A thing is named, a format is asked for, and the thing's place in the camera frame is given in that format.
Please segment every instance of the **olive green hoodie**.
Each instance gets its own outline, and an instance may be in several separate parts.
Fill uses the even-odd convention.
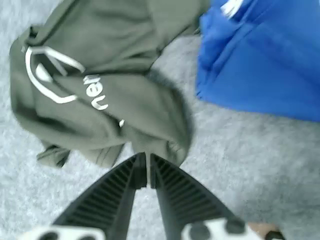
[[[198,27],[209,0],[64,0],[10,50],[12,110],[62,167],[70,150],[111,167],[123,145],[180,165],[190,134],[175,92],[146,77],[163,48]]]

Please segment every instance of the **white plastic part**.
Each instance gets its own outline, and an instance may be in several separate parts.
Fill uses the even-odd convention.
[[[52,83],[53,79],[48,73],[47,69],[42,65],[42,63],[39,63],[38,66],[35,69],[36,76],[44,82]]]
[[[212,240],[263,240],[248,225],[245,226],[245,231],[242,234],[228,233],[225,227],[226,218],[207,220],[204,224],[208,227]],[[181,232],[181,240],[192,240],[190,238],[191,226],[191,224],[187,224],[184,227]]]
[[[58,225],[37,227],[21,235],[18,240],[41,240],[47,234],[57,234],[56,240],[81,240],[85,237],[91,237],[92,240],[106,240],[104,232],[98,228]]]
[[[244,0],[229,0],[222,7],[221,10],[223,14],[231,19],[241,8]]]

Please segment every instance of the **blue fabric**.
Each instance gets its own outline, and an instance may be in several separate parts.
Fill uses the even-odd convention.
[[[319,0],[216,0],[200,19],[196,95],[227,108],[320,121]]]

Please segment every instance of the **carpet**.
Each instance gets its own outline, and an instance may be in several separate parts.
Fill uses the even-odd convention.
[[[13,240],[50,224],[101,169],[79,153],[62,169],[37,164],[39,141],[16,122],[10,107],[9,49],[30,24],[43,23],[59,0],[0,1],[0,239]],[[195,98],[199,36],[172,42],[150,76],[183,94],[193,129],[181,166],[235,214],[278,224],[288,240],[320,239],[320,124],[237,112]],[[131,156],[127,144],[121,160]],[[136,194],[128,240],[163,240],[156,193]]]

